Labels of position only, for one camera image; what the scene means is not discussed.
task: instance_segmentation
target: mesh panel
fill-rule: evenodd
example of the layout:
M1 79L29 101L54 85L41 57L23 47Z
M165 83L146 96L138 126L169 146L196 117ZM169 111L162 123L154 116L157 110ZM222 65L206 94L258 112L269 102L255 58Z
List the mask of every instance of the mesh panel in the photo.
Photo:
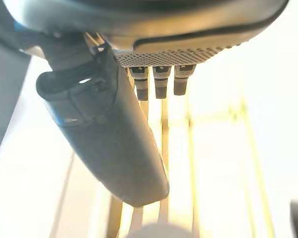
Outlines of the mesh panel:
M155 53L116 55L116 58L123 67L186 65L203 63L222 50L223 48L220 47L214 49L169 50Z

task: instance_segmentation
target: perforated grille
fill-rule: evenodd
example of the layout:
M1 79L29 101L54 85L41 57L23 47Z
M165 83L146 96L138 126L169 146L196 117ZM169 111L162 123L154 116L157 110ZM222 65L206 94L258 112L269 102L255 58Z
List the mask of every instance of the perforated grille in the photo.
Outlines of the perforated grille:
M222 50L223 48L220 47L215 49L169 50L155 53L116 55L116 58L123 67L184 65L203 63Z

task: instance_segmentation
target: black plastic housing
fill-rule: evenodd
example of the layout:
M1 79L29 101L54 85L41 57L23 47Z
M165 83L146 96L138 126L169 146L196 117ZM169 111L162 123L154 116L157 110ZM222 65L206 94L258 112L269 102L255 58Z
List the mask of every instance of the black plastic housing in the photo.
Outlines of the black plastic housing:
M41 74L37 91L76 153L115 196L139 207L168 195L152 131L111 51L71 71Z

